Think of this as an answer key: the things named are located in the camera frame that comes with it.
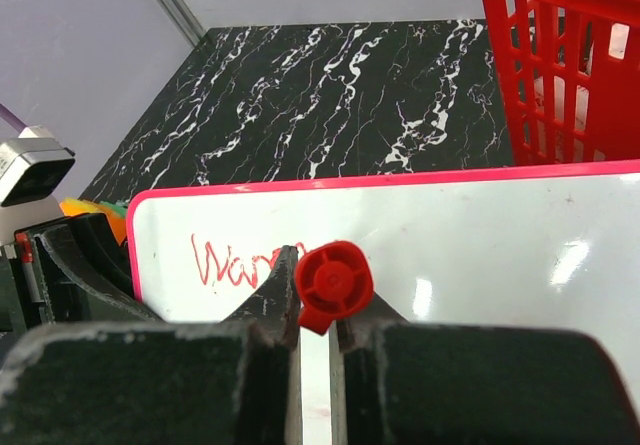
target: red marker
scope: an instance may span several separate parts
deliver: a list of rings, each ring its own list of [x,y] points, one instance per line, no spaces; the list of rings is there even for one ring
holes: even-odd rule
[[[304,308],[298,325],[324,335],[331,322],[364,309],[373,298],[373,278],[364,253],[351,242],[333,242],[307,253],[296,267]]]

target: whiteboard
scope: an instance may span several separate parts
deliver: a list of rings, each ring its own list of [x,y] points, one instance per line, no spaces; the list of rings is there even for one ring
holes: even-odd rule
[[[407,319],[586,332],[638,407],[638,172],[627,161],[150,190],[128,217],[136,293],[168,321],[219,321],[278,247],[350,240]],[[326,437],[326,338],[303,334],[302,350],[305,432]],[[314,372],[326,385],[305,385],[305,353],[316,368],[327,358]]]

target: red handwritten text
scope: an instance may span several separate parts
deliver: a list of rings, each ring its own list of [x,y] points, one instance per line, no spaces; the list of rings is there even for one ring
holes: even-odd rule
[[[202,260],[198,253],[195,233],[191,234],[191,246],[193,247],[193,256],[196,260],[198,273],[200,274],[200,280],[203,285],[207,285],[211,279],[214,280],[214,283],[219,282],[224,280],[226,276],[236,287],[242,282],[246,282],[255,289],[260,282],[258,265],[265,264],[269,267],[269,271],[271,271],[280,254],[280,249],[276,248],[271,252],[270,257],[254,255],[251,257],[251,260],[243,260],[233,255],[231,246],[227,245],[224,253],[218,253],[214,250],[211,242],[207,241],[203,246],[204,260]],[[301,255],[307,253],[302,243],[296,243],[296,247]]]

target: metal strip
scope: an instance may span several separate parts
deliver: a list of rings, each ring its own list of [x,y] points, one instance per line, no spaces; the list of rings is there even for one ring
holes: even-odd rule
[[[184,0],[158,0],[185,38],[195,47],[206,31]]]

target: marble table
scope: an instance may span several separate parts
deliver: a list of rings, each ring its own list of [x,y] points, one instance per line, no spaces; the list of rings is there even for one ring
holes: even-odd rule
[[[212,29],[83,197],[511,164],[484,21]]]

